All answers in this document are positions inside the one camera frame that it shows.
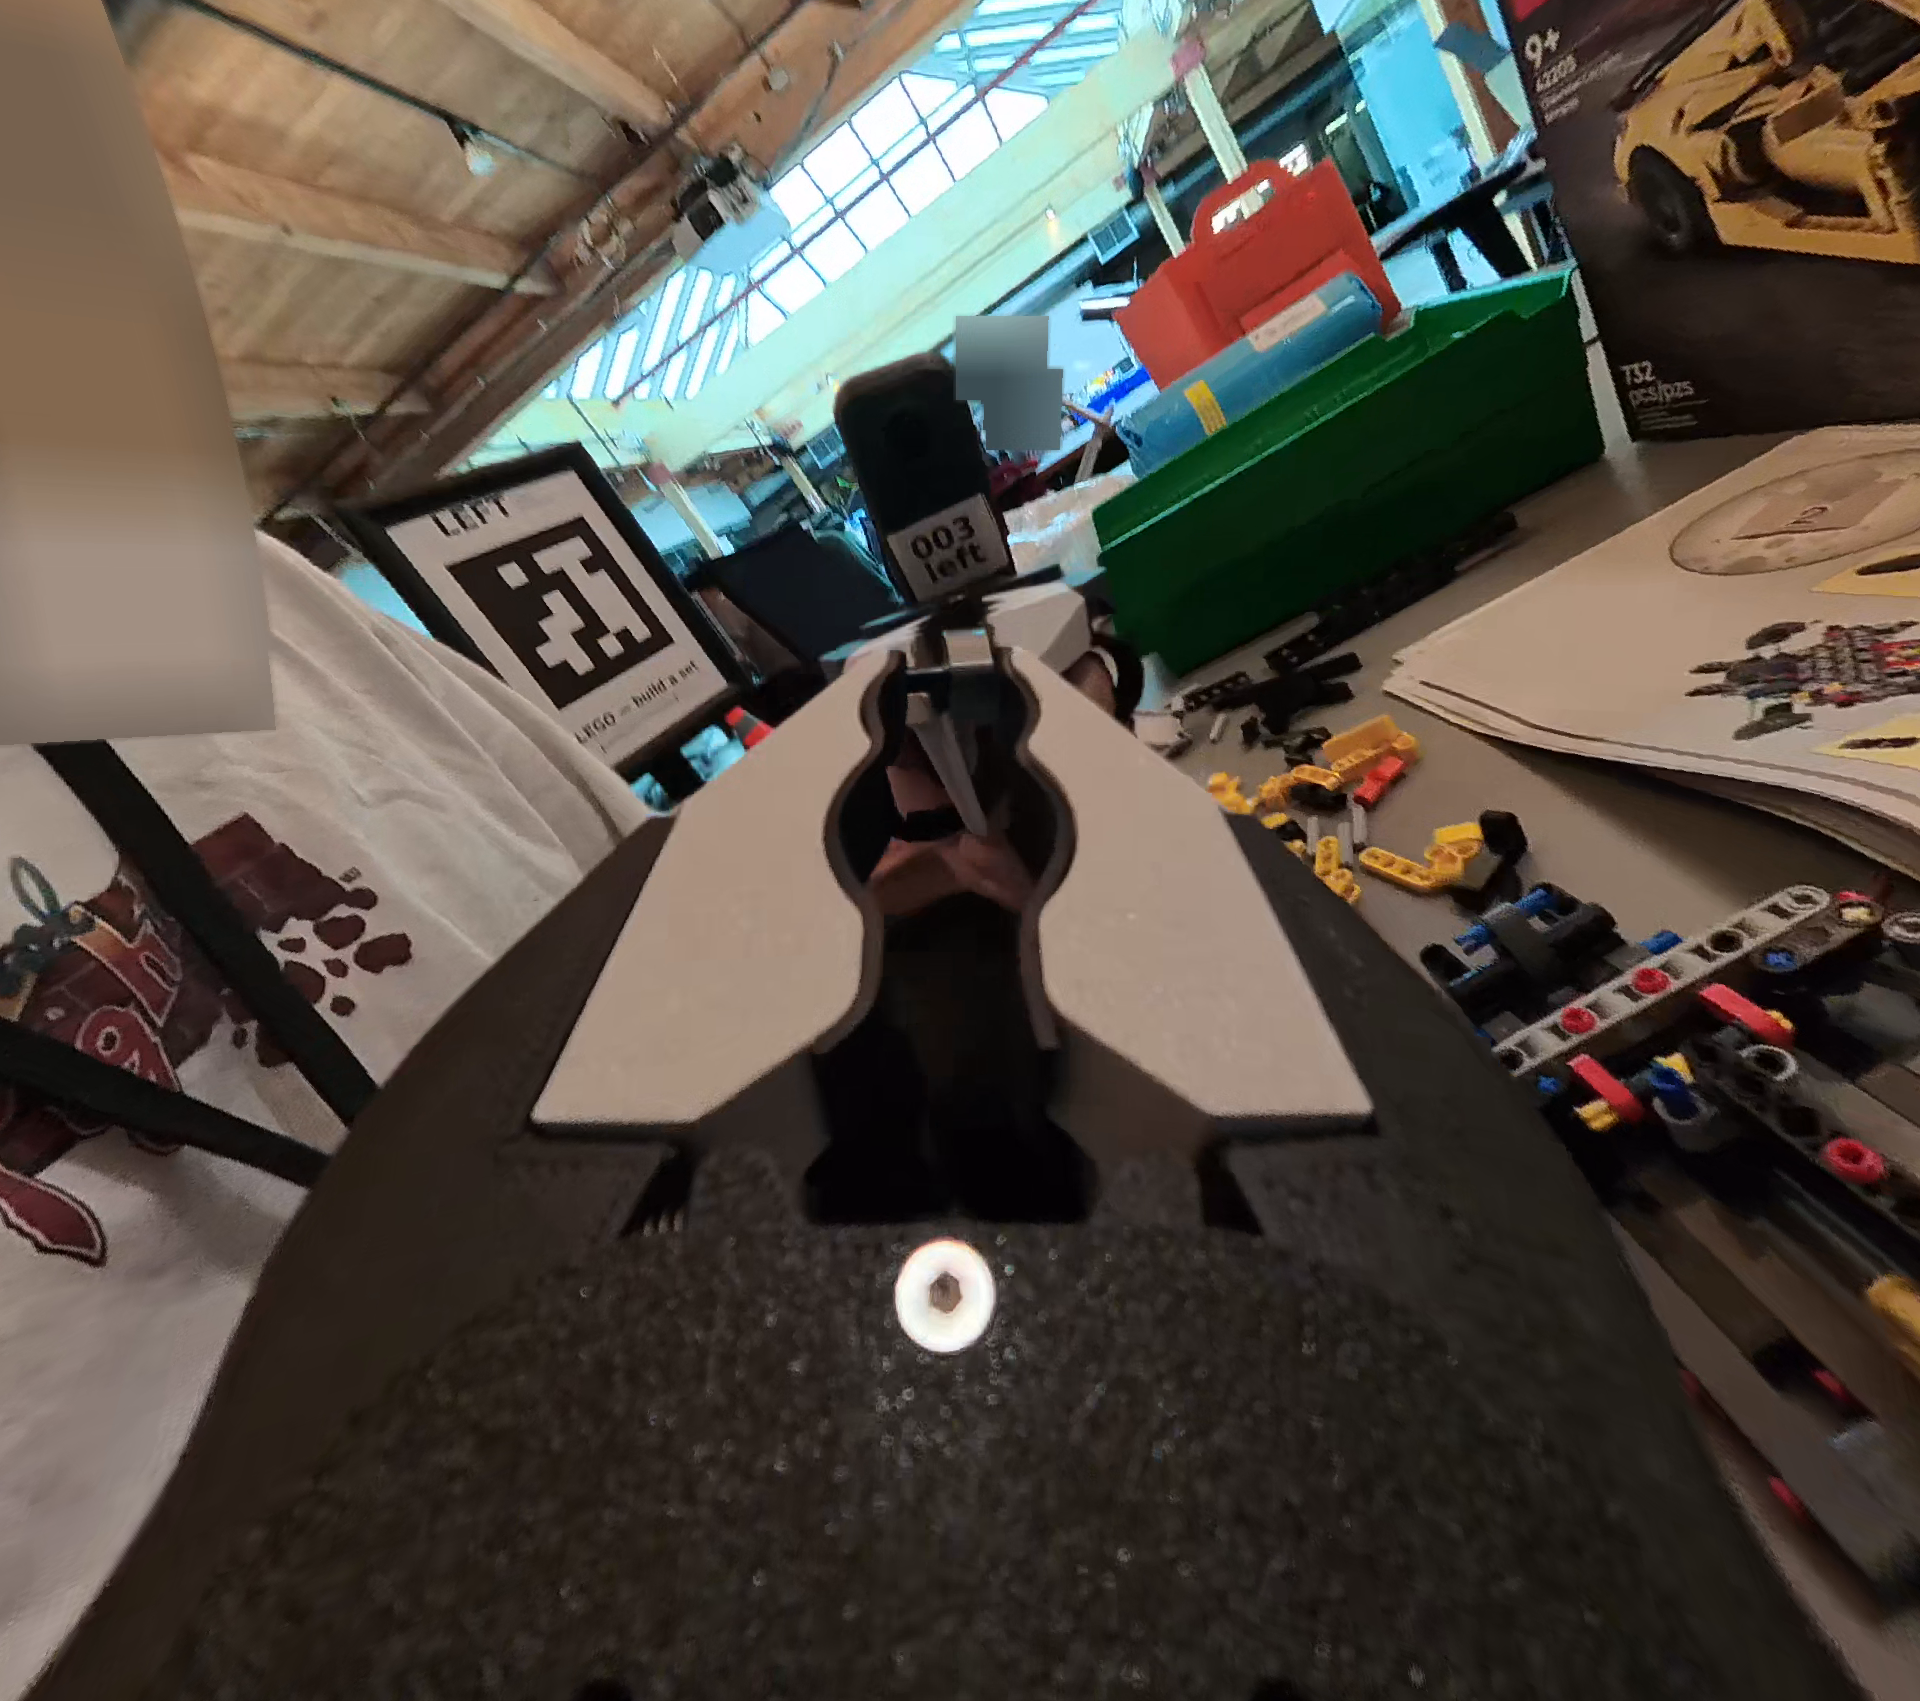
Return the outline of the pile of yellow black lego pieces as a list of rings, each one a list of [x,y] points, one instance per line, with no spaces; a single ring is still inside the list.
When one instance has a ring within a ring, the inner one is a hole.
[[[1396,850],[1377,836],[1377,814],[1353,800],[1353,790],[1382,754],[1407,754],[1413,767],[1424,749],[1392,715],[1351,729],[1304,729],[1284,744],[1279,772],[1246,778],[1216,770],[1209,795],[1227,812],[1267,829],[1315,879],[1349,905],[1363,898],[1369,881],[1419,898],[1450,898],[1480,913],[1520,895],[1530,859],[1522,820],[1507,811],[1484,811],[1467,823],[1437,824],[1424,847]]]

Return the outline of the lego set box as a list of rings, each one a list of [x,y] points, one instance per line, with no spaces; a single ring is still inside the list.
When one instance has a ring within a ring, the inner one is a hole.
[[[1630,434],[1918,413],[1918,0],[1498,0]]]

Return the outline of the black mesh chair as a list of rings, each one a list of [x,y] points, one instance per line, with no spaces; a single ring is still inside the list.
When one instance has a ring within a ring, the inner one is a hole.
[[[763,680],[816,674],[827,654],[900,610],[900,596],[853,538],[786,523],[709,557],[686,586]]]

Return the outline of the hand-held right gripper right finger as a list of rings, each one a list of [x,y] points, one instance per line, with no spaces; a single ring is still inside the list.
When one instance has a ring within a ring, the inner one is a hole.
[[[1351,1141],[1379,1108],[1257,859],[1209,793],[1027,648],[1004,823],[1044,1114],[1093,1201],[1239,1145]]]

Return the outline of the lego chassis assembly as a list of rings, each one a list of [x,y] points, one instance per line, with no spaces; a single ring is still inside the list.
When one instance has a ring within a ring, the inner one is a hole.
[[[1419,960],[1573,1152],[1689,1394],[1917,1605],[1917,913],[1799,882],[1635,943],[1547,884]]]

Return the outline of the black angled lego piece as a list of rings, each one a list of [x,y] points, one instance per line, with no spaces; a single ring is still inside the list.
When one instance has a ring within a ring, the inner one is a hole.
[[[1312,715],[1353,701],[1355,687],[1343,677],[1295,671],[1252,680],[1246,687],[1248,712],[1239,726],[1241,744],[1279,746],[1287,734],[1309,726]]]

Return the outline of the green plastic bin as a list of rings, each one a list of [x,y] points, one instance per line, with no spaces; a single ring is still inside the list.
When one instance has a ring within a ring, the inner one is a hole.
[[[1094,509],[1117,632],[1189,674],[1603,451],[1573,264],[1421,303]]]

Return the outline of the person's left hand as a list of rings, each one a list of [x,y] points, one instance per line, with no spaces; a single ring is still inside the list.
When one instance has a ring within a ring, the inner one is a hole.
[[[908,823],[948,805],[948,790],[938,772],[916,749],[908,749],[887,776],[893,800]],[[899,835],[882,850],[868,879],[868,893],[877,907],[895,918],[910,918],[942,901],[964,897],[1020,914],[1037,886],[1032,866],[1002,824],[988,832],[962,827],[958,832],[928,840]]]

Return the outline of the framed marker sign board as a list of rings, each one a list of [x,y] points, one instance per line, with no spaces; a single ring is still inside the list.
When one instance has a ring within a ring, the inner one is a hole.
[[[686,749],[752,687],[589,447],[565,442],[334,521],[425,628],[669,805],[703,786]]]

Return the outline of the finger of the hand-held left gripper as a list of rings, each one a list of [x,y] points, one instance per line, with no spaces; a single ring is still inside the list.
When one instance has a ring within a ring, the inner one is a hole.
[[[1089,602],[1078,589],[998,589],[986,598],[986,634],[994,652],[1069,677],[1089,656]]]
[[[946,662],[988,662],[996,650],[986,620],[925,620],[905,650],[906,671]],[[991,831],[988,806],[979,788],[982,734],[994,724],[996,707],[944,711],[906,692],[906,722],[926,763],[937,770],[958,823],[974,832]]]

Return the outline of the ceiling mounted projector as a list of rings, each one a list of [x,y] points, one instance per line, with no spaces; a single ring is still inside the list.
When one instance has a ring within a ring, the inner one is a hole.
[[[676,255],[694,261],[733,228],[754,222],[768,204],[764,174],[745,149],[704,153],[673,200],[670,242]]]

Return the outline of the black lego frame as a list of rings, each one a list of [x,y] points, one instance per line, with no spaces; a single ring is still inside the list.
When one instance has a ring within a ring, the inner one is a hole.
[[[1333,598],[1315,612],[1304,632],[1264,652],[1269,677],[1280,680],[1309,672],[1327,658],[1346,652],[1361,634],[1392,620],[1430,591],[1430,588],[1371,586]]]
[[[1317,612],[1310,632],[1324,646],[1339,646],[1446,588],[1464,570],[1509,548],[1520,530],[1518,514],[1500,509],[1428,551],[1410,555],[1374,579],[1337,596],[1330,605]]]

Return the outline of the lego instruction booklet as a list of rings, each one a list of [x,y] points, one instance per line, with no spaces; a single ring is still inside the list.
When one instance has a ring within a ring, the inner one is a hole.
[[[1404,648],[1388,695],[1918,875],[1918,430],[1788,438]]]

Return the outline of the blue wrapped package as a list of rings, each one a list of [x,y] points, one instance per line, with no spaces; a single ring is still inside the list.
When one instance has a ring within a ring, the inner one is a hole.
[[[1380,299],[1353,272],[1297,298],[1198,368],[1159,384],[1154,397],[1117,419],[1132,473],[1146,479],[1353,345],[1379,337],[1382,327]]]

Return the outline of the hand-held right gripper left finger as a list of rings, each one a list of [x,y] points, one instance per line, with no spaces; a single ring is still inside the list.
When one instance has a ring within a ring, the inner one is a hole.
[[[899,652],[853,658],[669,824],[535,1102],[541,1134],[759,1151],[805,1180],[829,1147],[812,1056],[879,993],[880,916],[841,824],[903,680]]]

